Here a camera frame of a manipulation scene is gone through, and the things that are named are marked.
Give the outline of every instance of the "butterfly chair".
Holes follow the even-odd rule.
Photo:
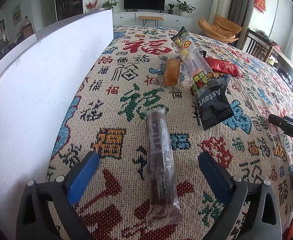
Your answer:
[[[224,43],[237,41],[239,38],[236,38],[235,35],[242,30],[241,26],[219,15],[215,15],[212,26],[203,18],[199,20],[199,25],[207,36]]]

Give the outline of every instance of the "flower pot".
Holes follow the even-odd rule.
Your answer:
[[[180,11],[180,15],[187,18],[190,16],[188,12],[183,12],[183,11]]]

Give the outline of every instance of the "tv stand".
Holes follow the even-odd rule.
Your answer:
[[[126,25],[126,26],[143,26],[144,19],[159,20],[157,22],[148,22],[149,27],[169,27],[171,29],[180,30],[182,26],[186,30],[190,30],[192,19],[173,14],[166,13],[153,13],[153,12],[114,12],[113,25]]]

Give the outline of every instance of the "red wrapper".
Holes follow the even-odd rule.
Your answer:
[[[211,67],[212,70],[227,73],[232,76],[244,78],[238,66],[231,62],[219,60],[219,59],[215,59],[211,57],[205,57],[204,59],[206,60],[206,62],[208,63],[208,65]]]

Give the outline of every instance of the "green plant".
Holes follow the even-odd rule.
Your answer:
[[[104,2],[102,7],[113,9],[117,4],[118,4],[118,2],[116,0],[107,0],[106,2]]]
[[[175,4],[172,4],[172,3],[168,3],[168,6],[170,7],[170,10],[173,10]]]
[[[184,3],[183,3],[179,0],[177,0],[177,2],[178,2],[178,4],[175,7],[178,7],[179,11],[192,13],[192,11],[196,10],[196,8],[194,6],[191,6],[191,4],[186,4],[186,1],[184,1]]]

